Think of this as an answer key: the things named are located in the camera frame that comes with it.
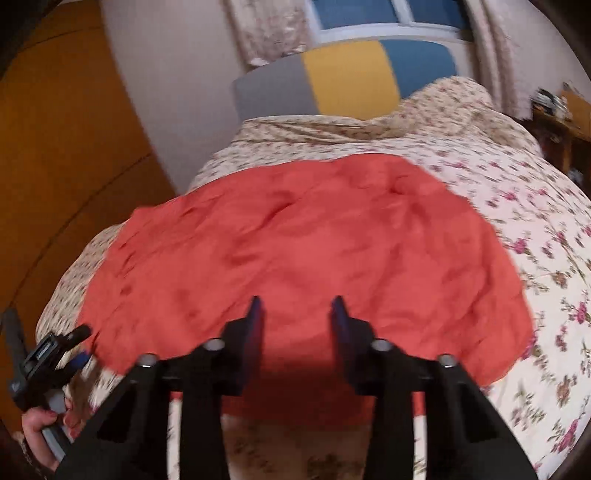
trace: floral blanket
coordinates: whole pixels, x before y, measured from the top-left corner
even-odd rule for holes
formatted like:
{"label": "floral blanket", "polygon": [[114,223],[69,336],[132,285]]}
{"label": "floral blanket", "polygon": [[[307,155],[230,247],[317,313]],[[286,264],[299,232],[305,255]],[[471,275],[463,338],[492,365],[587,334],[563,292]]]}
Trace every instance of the floral blanket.
{"label": "floral blanket", "polygon": [[[292,160],[391,153],[430,172],[467,198],[493,226],[523,281],[535,333],[507,376],[485,389],[548,478],[573,448],[591,406],[591,203],[541,158],[533,137],[496,112],[469,79],[438,80],[371,121],[325,116],[246,121],[191,184]],[[88,282],[120,226],[101,232],[61,279],[37,327],[64,332],[75,322]],[[96,408],[118,381],[91,363],[70,384],[75,402]],[[178,478],[180,405],[171,404],[169,476]],[[233,478],[358,479],[368,429],[310,432],[224,418]],[[424,418],[415,418],[415,477],[425,473]]]}

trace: hand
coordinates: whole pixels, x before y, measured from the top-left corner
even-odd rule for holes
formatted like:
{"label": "hand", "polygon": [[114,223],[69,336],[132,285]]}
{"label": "hand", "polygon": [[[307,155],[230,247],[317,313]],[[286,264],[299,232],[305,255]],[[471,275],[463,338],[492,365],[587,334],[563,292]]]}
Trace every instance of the hand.
{"label": "hand", "polygon": [[41,431],[56,421],[57,413],[39,407],[31,408],[22,415],[22,432],[31,453],[41,465],[52,471],[56,470],[59,462],[51,452]]}

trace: headboard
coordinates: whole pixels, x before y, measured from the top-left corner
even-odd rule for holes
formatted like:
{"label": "headboard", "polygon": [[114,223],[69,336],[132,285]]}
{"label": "headboard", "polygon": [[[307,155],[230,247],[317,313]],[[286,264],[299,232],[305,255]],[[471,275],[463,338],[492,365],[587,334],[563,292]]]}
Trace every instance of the headboard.
{"label": "headboard", "polygon": [[241,120],[273,115],[369,119],[401,98],[457,74],[449,50],[423,40],[334,43],[279,59],[234,82]]}

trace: wrinkled red fabric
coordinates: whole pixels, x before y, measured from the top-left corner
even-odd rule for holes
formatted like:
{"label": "wrinkled red fabric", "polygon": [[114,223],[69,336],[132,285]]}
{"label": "wrinkled red fabric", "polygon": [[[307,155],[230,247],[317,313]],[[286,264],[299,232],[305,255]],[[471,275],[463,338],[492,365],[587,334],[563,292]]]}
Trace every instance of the wrinkled red fabric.
{"label": "wrinkled red fabric", "polygon": [[403,158],[259,167],[137,209],[90,282],[79,323],[123,374],[144,352],[184,355],[265,308],[261,372],[226,413],[308,426],[371,418],[333,359],[329,310],[407,353],[456,355],[480,385],[503,377],[532,321],[519,277],[469,202]]}

